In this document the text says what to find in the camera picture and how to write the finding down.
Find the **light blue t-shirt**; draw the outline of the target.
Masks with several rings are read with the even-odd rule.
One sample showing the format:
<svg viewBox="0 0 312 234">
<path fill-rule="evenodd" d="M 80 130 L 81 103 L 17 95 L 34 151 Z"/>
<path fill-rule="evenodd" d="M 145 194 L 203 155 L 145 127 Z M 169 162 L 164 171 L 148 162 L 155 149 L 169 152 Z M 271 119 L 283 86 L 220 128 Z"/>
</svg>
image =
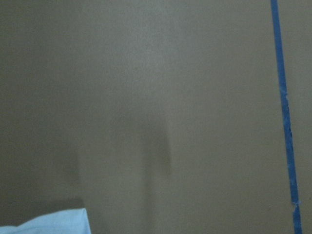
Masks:
<svg viewBox="0 0 312 234">
<path fill-rule="evenodd" d="M 2 234 L 91 234 L 85 208 L 58 211 L 18 226 L 1 226 Z"/>
</svg>

